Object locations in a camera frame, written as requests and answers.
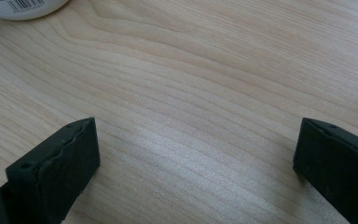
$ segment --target barcode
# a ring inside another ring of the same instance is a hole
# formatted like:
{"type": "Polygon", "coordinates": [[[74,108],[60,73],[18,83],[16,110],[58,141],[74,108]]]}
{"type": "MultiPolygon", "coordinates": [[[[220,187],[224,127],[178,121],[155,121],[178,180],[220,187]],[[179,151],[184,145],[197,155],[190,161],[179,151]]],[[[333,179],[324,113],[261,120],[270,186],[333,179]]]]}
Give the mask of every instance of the barcode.
{"type": "Polygon", "coordinates": [[[7,2],[15,11],[30,7],[39,7],[45,4],[44,0],[10,0],[7,2]]]}

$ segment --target white jar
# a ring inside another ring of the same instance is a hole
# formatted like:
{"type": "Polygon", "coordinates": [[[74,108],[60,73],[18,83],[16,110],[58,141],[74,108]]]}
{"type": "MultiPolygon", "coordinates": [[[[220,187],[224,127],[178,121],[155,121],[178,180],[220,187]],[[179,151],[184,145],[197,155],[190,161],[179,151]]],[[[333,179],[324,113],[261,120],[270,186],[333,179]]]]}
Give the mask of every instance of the white jar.
{"type": "Polygon", "coordinates": [[[10,21],[25,21],[62,7],[68,0],[0,0],[0,18],[10,21]]]}

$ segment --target white container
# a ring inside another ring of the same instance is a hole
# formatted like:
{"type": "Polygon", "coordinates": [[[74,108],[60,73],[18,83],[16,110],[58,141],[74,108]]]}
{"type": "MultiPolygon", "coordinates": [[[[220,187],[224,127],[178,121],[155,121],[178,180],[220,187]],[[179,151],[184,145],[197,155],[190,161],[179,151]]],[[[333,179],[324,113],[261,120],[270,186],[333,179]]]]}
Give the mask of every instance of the white container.
{"type": "Polygon", "coordinates": [[[0,0],[0,18],[25,21],[45,16],[62,7],[68,0],[0,0]]]}

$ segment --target black object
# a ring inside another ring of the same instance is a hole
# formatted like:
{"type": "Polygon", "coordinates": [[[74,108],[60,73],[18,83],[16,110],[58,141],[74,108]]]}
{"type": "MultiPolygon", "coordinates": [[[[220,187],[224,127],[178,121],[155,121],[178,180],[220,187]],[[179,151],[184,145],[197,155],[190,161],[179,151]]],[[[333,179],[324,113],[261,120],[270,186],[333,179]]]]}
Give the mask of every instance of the black object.
{"type": "Polygon", "coordinates": [[[61,223],[99,165],[94,118],[59,129],[7,167],[0,224],[61,223]]]}
{"type": "Polygon", "coordinates": [[[358,137],[335,125],[303,119],[294,169],[350,223],[358,223],[358,137]]]}

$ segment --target light brown tabletop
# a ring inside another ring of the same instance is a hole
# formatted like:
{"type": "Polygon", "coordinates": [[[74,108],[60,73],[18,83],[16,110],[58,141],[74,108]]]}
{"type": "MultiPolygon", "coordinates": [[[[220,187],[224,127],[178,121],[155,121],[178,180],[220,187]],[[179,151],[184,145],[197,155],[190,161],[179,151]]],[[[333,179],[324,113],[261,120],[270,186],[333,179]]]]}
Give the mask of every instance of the light brown tabletop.
{"type": "Polygon", "coordinates": [[[347,223],[293,171],[302,118],[358,135],[358,1],[71,0],[0,20],[0,185],[95,117],[65,224],[347,223]]]}

